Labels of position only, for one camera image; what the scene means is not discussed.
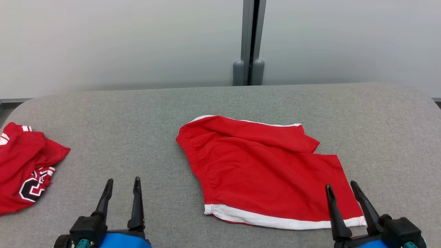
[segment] gray table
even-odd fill
[[[31,208],[0,217],[1,247],[51,247],[90,214],[114,179],[107,224],[130,218],[140,176],[146,234],[158,247],[332,247],[330,230],[235,225],[203,214],[200,185],[175,142],[179,127],[212,114],[302,123],[317,152],[337,154],[348,180],[380,214],[408,217],[441,244],[441,111],[425,94],[379,83],[97,91],[30,100],[9,121],[72,150]],[[355,235],[364,227],[352,229]]]

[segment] red fabric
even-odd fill
[[[11,122],[0,137],[0,215],[30,207],[50,184],[51,166],[69,153],[42,132]]]
[[[176,138],[199,179],[205,204],[302,221],[329,221],[331,184],[343,219],[363,215],[336,155],[314,154],[302,126],[205,117]]]

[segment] white stripe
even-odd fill
[[[214,115],[199,116],[199,117],[196,117],[194,120],[192,120],[190,122],[193,122],[193,121],[196,121],[196,120],[200,120],[200,119],[204,119],[204,118],[207,118],[207,117],[212,117],[212,116],[214,116]],[[291,124],[291,125],[276,125],[276,124],[267,124],[267,123],[262,123],[262,122],[255,122],[255,121],[250,121],[250,120],[239,120],[239,121],[258,123],[258,124],[263,124],[263,125],[268,125],[268,126],[273,126],[273,127],[298,127],[298,126],[302,125],[301,123],[296,123],[296,124]]]
[[[1,136],[5,139],[9,140],[9,137],[5,133],[2,133]]]
[[[0,137],[0,146],[6,145],[6,144],[7,144],[7,139]]]
[[[271,217],[240,210],[223,204],[205,204],[204,214],[213,214],[219,219],[229,222],[246,223],[251,225],[260,225],[280,229],[306,230],[331,228],[330,221],[312,222]],[[360,216],[344,220],[344,223],[348,227],[359,226],[366,225],[366,220],[364,216]]]

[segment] red shorts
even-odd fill
[[[315,154],[319,142],[300,124],[201,116],[181,127],[176,141],[201,183],[205,214],[273,228],[330,228],[331,184],[346,225],[366,225],[338,157]]]

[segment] basketball jersey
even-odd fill
[[[0,136],[0,215],[32,206],[69,153],[42,132],[11,122]]]

